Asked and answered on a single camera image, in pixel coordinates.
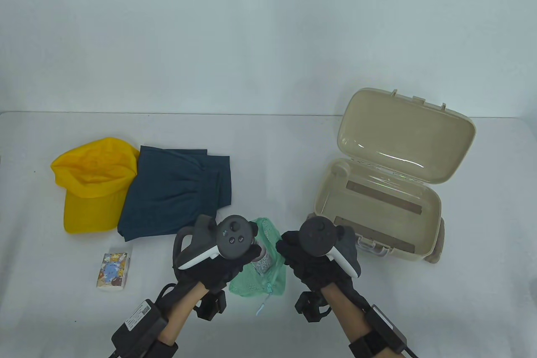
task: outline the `mint green mesh bag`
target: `mint green mesh bag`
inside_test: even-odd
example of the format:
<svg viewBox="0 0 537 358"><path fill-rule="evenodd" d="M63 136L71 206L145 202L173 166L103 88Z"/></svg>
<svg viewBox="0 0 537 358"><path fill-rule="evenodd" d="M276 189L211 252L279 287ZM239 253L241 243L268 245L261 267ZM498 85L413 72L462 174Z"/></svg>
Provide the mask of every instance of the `mint green mesh bag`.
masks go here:
<svg viewBox="0 0 537 358"><path fill-rule="evenodd" d="M259 296L267 293L270 295L282 295L285 290L285 266L284 258L276 251L276 242L282 237L268 218L258 218L255 223L259 232L255 237L258 243L263 243L272 258L272 266L264 274L259 274L254 266L249 263L244 266L230 283L230 292L245 296Z"/></svg>

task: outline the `beige plastic case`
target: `beige plastic case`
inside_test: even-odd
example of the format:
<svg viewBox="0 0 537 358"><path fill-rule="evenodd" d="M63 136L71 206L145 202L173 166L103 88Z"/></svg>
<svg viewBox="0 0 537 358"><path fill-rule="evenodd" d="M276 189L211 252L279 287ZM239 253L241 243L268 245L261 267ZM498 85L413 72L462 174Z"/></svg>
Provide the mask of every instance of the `beige plastic case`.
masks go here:
<svg viewBox="0 0 537 358"><path fill-rule="evenodd" d="M426 183L456 171L475 137L464 115L373 88L352 97L338 134L351 159L328 166L315 214L350 225L368 252L407 260L429 256L441 225L441 201Z"/></svg>

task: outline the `forearm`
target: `forearm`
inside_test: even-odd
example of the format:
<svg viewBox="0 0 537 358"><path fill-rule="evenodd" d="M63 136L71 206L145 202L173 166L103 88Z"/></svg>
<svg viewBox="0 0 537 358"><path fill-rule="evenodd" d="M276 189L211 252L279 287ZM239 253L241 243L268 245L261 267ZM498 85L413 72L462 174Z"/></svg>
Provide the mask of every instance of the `forearm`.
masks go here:
<svg viewBox="0 0 537 358"><path fill-rule="evenodd" d="M169 346L175 343L188 315L207 292L207 289L199 282L172 308L168 314L168 324L159 335L159 341Z"/></svg>
<svg viewBox="0 0 537 358"><path fill-rule="evenodd" d="M355 342L372 330L365 320L364 312L355 306L355 304L341 292L337 285L332 283L321 289L321 293L330 305L330 308L334 311L349 342ZM395 352L389 348L385 348L382 352L376 355L376 358L393 357L402 356L395 354Z"/></svg>

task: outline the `open case lid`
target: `open case lid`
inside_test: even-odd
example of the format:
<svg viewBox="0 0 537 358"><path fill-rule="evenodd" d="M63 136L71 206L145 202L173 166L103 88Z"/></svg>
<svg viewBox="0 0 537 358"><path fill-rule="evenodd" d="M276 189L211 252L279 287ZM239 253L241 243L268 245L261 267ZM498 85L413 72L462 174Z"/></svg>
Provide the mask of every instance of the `open case lid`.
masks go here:
<svg viewBox="0 0 537 358"><path fill-rule="evenodd" d="M427 183L443 183L457 170L475 137L464 115L380 89L352 97L339 128L338 146L371 162Z"/></svg>

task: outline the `cable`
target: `cable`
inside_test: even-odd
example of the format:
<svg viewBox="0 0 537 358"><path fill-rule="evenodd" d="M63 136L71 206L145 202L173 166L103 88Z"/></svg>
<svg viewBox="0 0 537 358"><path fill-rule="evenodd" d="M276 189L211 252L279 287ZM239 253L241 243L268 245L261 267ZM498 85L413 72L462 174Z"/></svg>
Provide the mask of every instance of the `cable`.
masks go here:
<svg viewBox="0 0 537 358"><path fill-rule="evenodd" d="M407 354L411 356L411 358L418 358L418 356L414 354L414 351L412 351L410 348L407 347L405 350L407 351Z"/></svg>

